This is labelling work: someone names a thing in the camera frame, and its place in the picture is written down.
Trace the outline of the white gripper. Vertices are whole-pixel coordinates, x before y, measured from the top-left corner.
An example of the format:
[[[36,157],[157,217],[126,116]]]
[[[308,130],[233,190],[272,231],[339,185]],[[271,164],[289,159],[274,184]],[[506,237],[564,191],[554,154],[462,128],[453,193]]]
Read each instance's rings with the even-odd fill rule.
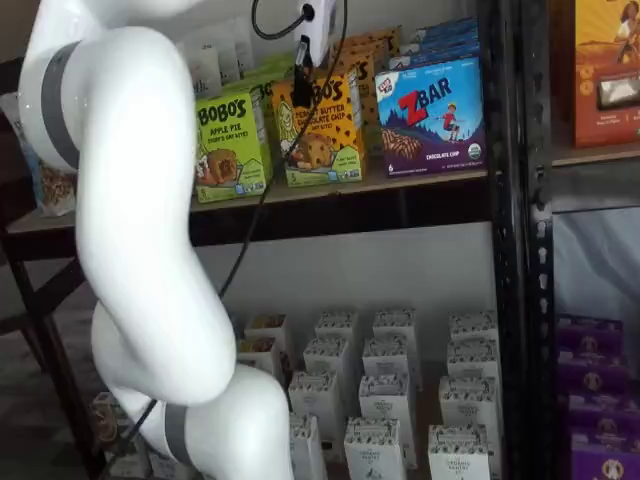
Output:
[[[299,1],[302,22],[298,25],[298,47],[294,62],[292,101],[295,107],[311,107],[313,86],[309,79],[313,66],[320,66],[334,33],[335,0]]]

